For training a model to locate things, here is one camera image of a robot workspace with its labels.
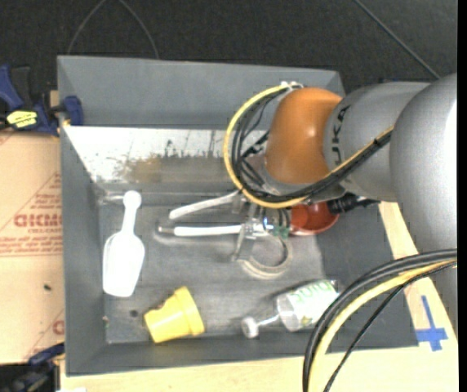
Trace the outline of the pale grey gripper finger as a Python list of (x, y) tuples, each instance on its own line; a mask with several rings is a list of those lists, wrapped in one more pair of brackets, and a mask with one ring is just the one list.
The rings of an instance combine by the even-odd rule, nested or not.
[(171, 234), (176, 237), (206, 237), (206, 236), (220, 236), (238, 234), (241, 230), (241, 225), (226, 225), (226, 226), (207, 226), (207, 227), (195, 227), (195, 226), (158, 226), (158, 232), (160, 234)]
[(168, 218), (170, 220), (177, 220), (182, 216), (186, 216), (195, 212), (199, 212), (204, 209), (219, 207), (225, 205), (227, 203), (231, 203), (236, 197), (239, 195), (238, 191), (231, 192), (229, 194), (216, 197), (216, 198), (209, 198), (207, 200), (202, 200), (196, 203), (190, 203), (184, 205), (182, 207), (175, 208), (171, 210), (168, 214)]

